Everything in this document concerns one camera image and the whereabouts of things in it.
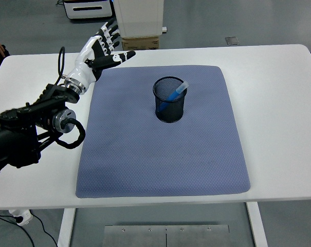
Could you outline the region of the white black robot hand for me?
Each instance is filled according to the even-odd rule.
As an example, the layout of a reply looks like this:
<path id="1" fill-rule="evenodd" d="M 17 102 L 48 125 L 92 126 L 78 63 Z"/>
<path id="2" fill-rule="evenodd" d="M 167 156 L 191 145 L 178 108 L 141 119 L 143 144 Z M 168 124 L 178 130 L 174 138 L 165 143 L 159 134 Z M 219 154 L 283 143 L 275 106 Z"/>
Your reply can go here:
<path id="1" fill-rule="evenodd" d="M 134 51 L 114 53 L 120 44 L 117 30 L 118 25 L 111 19 L 88 39 L 76 58 L 74 69 L 65 77 L 65 87 L 84 94 L 90 84 L 99 80 L 103 70 L 116 67 L 136 54 Z"/>

